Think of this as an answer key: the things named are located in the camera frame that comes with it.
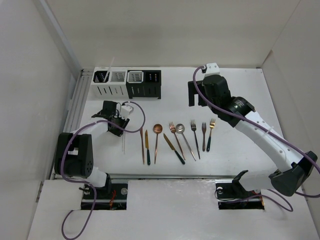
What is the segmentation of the rose gold knife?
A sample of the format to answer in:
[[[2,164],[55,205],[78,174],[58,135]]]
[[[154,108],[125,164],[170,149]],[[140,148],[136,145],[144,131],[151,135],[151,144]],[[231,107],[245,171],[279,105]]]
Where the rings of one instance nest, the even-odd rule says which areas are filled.
[[[139,130],[140,140],[141,140],[141,154],[142,154],[142,163],[145,164],[145,152],[144,152],[144,139],[143,139],[143,127]]]

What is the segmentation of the gold fork green handle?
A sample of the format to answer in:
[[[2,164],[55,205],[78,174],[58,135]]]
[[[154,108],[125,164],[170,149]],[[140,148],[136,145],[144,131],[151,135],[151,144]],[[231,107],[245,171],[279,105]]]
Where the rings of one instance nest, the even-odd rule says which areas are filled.
[[[206,151],[209,152],[210,149],[211,149],[211,140],[212,140],[212,130],[215,128],[215,125],[216,125],[216,119],[215,118],[212,118],[210,120],[210,123],[209,123],[209,137],[208,137],[208,141],[207,141],[207,146],[206,146]]]

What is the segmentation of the copper small fork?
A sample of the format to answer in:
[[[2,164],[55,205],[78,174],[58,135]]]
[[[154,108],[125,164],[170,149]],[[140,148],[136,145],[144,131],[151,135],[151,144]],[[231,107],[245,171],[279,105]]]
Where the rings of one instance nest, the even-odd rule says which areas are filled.
[[[201,125],[202,130],[202,151],[206,151],[206,131],[207,131],[207,124],[205,122]]]

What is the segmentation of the gold knife green handle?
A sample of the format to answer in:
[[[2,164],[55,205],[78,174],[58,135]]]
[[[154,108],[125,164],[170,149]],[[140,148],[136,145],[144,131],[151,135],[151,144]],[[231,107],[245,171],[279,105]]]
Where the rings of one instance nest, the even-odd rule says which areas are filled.
[[[150,149],[149,149],[149,138],[148,138],[148,130],[145,130],[145,148],[147,153],[147,165],[151,165],[151,157],[150,157]]]

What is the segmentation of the white chopstick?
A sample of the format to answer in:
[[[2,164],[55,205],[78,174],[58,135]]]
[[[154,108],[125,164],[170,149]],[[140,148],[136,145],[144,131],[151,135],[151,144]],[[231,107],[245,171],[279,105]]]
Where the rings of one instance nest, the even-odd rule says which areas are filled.
[[[109,75],[109,73],[110,73],[110,71],[111,71],[111,69],[112,69],[112,66],[113,66],[114,61],[115,61],[115,57],[113,56],[113,57],[112,57],[112,60],[111,60],[111,63],[109,64],[108,70],[106,71],[104,80],[103,80],[105,83],[108,81],[108,75]]]
[[[126,146],[126,134],[123,133],[123,135],[122,135],[122,148],[121,148],[123,154],[125,154],[125,146]]]

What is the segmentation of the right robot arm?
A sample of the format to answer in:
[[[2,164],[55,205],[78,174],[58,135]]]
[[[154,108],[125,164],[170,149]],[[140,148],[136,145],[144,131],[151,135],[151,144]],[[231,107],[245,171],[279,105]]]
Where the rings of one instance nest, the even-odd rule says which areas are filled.
[[[226,185],[230,198],[243,198],[253,190],[274,189],[291,197],[311,175],[318,157],[312,152],[303,152],[273,130],[245,98],[232,96],[227,80],[219,75],[205,75],[203,80],[188,82],[188,104],[208,106],[222,121],[250,138],[275,164],[273,172],[249,174],[241,171]]]

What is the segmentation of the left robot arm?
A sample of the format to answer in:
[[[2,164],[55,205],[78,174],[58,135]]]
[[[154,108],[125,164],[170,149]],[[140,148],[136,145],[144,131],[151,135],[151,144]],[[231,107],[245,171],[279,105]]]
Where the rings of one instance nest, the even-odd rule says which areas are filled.
[[[57,146],[54,154],[54,172],[61,174],[61,165],[66,177],[77,177],[81,181],[88,182],[94,186],[94,192],[100,198],[107,198],[111,195],[112,186],[110,176],[94,166],[93,143],[103,134],[111,133],[115,136],[122,136],[123,130],[113,126],[116,124],[125,129],[130,121],[128,116],[134,108],[124,103],[118,104],[114,101],[105,100],[102,109],[91,116],[88,121],[89,127],[83,129],[74,138],[73,132],[63,132],[58,136]],[[70,144],[65,159],[63,155],[70,139]]]

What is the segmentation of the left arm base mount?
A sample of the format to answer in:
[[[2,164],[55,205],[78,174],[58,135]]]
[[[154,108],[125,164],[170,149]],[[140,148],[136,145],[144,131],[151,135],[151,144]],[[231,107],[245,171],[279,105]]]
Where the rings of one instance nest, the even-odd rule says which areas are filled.
[[[90,210],[94,201],[94,191],[87,184],[80,187],[82,191],[81,210]],[[127,209],[128,182],[111,184],[110,192],[103,188],[96,188],[94,210],[122,211]]]

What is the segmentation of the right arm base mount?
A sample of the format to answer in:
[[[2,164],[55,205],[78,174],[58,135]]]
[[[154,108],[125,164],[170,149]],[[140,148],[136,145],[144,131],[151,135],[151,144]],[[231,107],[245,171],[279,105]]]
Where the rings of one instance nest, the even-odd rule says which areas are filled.
[[[216,179],[214,196],[218,200],[219,210],[264,210],[262,197],[258,193],[246,191],[239,180],[247,173],[243,170],[236,177]]]

